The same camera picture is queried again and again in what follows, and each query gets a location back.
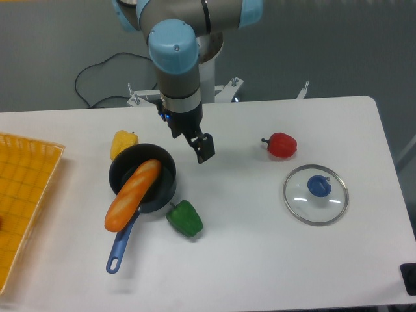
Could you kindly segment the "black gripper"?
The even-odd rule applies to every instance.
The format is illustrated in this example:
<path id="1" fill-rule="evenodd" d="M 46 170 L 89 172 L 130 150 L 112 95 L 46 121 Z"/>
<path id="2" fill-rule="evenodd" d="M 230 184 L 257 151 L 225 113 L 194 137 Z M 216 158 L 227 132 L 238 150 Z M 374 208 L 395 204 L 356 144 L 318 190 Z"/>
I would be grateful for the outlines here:
<path id="1" fill-rule="evenodd" d="M 202 104 L 188 112 L 168 110 L 160 99 L 156 102 L 158 114 L 168 124 L 173 138 L 183 135 L 197 156 L 198 164 L 215 155 L 213 138 L 209 133 L 202 133 L 200 123 L 203 117 Z"/>

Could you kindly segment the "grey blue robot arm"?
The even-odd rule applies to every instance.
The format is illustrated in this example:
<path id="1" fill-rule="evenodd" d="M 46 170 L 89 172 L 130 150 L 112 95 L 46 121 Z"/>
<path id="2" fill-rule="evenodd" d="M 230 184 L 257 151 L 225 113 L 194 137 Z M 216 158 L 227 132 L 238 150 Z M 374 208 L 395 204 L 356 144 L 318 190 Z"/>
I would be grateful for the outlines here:
<path id="1" fill-rule="evenodd" d="M 216 35 L 257 23 L 262 1 L 113 1 L 126 31 L 140 31 L 155 68 L 161 103 L 157 110 L 173 138 L 182 135 L 199 163 L 215 154 L 203 133 L 200 64 Z"/>

